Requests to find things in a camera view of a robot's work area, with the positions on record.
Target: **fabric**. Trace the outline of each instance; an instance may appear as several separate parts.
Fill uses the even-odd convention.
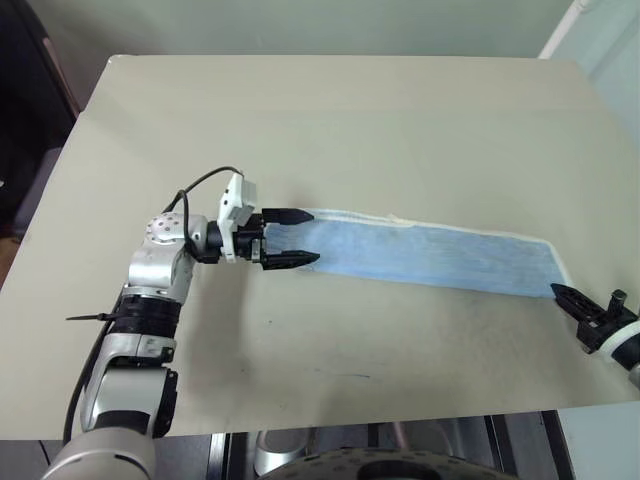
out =
[[[315,220],[270,224],[269,251],[307,250],[305,269],[390,282],[553,297],[569,283],[553,246],[515,234],[487,233],[336,210],[308,210]]]

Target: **beige table surface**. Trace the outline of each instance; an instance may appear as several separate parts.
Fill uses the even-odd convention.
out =
[[[0,437],[59,438],[147,220],[224,164],[260,206],[354,210],[551,241],[575,285],[636,308],[638,167],[570,63],[421,57],[116,57],[0,294]],[[227,177],[191,197],[215,216]],[[247,264],[198,266],[172,434],[635,400],[550,299]]]

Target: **white tabletop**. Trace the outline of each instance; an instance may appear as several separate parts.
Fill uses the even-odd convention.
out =
[[[552,242],[575,285],[637,305],[638,165],[570,63],[116,57],[0,294],[1,438],[59,438],[147,220],[216,166],[264,207],[353,210]],[[215,216],[227,179],[195,192]],[[202,265],[177,333],[172,434],[635,400],[549,299]]]

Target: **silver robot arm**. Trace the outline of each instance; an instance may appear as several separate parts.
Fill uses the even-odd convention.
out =
[[[297,224],[313,217],[296,209],[263,209],[253,214],[255,185],[235,173],[220,200],[217,221],[165,211],[147,225],[133,254],[128,281],[111,314],[108,331],[86,381],[80,409],[83,434],[54,459],[43,480],[151,479],[153,438],[171,427],[178,374],[173,360],[180,309],[189,292],[196,262],[233,263],[237,257],[265,270],[293,268],[319,255],[304,251],[266,253],[267,223]]]

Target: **blue cloth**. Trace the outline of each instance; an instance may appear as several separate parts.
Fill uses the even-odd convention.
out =
[[[270,252],[307,250],[316,272],[482,292],[553,297],[567,283],[551,245],[509,234],[410,224],[334,210],[309,210],[300,225],[270,224]]]

